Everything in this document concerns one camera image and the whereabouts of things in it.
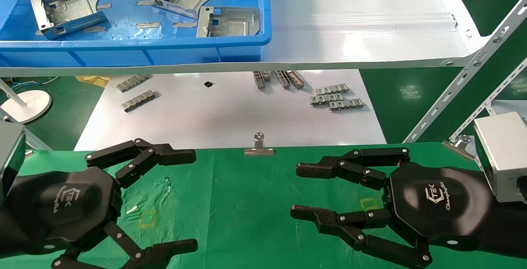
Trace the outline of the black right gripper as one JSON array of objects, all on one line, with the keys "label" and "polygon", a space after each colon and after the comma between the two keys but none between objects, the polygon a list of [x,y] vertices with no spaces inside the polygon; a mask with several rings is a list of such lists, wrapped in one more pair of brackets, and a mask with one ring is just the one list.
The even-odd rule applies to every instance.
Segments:
[{"label": "black right gripper", "polygon": [[[323,156],[316,164],[299,163],[301,178],[341,178],[381,190],[387,184],[387,209],[337,213],[292,205],[296,220],[313,222],[321,234],[342,239],[355,251],[401,265],[425,269],[433,261],[429,245],[477,249],[481,227],[494,201],[483,173],[456,167],[432,168],[410,160],[406,147],[354,149],[343,156]],[[376,166],[399,166],[388,179]],[[411,246],[367,235],[388,226]]]}]

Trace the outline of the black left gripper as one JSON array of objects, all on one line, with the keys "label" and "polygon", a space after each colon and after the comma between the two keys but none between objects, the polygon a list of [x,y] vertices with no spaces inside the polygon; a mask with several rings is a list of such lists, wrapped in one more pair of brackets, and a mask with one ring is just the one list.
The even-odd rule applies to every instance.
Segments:
[{"label": "black left gripper", "polygon": [[[132,186],[153,167],[192,164],[194,149],[130,140],[85,157],[87,168],[19,176],[8,192],[8,256],[44,255],[66,250],[53,269],[100,269],[80,262],[107,236],[126,254],[122,269],[165,269],[173,256],[195,252],[196,239],[170,241],[141,249],[115,223],[123,203],[121,188]],[[126,162],[115,179],[103,169]]]}]

